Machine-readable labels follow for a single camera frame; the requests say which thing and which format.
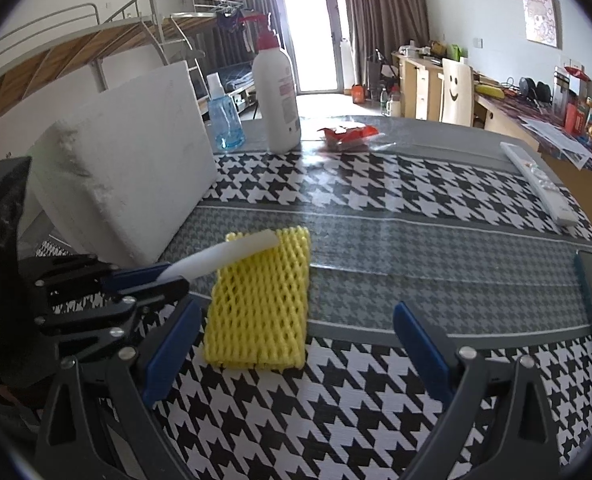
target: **yellow mesh sleeve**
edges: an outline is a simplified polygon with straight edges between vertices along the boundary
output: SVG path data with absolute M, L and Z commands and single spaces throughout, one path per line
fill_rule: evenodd
M 204 336 L 208 363 L 275 370 L 305 365 L 310 232 L 291 227 L 276 235 L 278 247 L 218 270 Z

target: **remote control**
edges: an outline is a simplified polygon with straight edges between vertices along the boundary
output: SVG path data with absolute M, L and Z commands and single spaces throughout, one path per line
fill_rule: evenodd
M 524 149 L 509 142 L 501 142 L 500 147 L 530 183 L 532 190 L 543 201 L 556 224 L 561 226 L 578 224 L 578 215 L 570 207 L 567 198 Z

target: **white foam block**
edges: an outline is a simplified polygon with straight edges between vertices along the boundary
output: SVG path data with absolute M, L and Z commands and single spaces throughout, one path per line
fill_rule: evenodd
M 30 150 L 30 185 L 77 251 L 157 261 L 216 179 L 186 62 L 105 91 Z

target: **door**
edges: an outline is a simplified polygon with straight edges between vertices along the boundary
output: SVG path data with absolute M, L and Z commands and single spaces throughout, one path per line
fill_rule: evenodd
M 278 0 L 278 5 L 298 93 L 342 92 L 341 42 L 349 37 L 345 0 Z

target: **paper sheet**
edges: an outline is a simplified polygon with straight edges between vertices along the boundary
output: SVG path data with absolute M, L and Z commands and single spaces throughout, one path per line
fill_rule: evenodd
M 524 127 L 532 132 L 547 139 L 556 146 L 579 170 L 583 169 L 585 163 L 592 158 L 590 152 L 585 146 L 574 139 L 570 139 L 560 129 L 553 124 L 544 123 L 528 117 L 520 117 Z

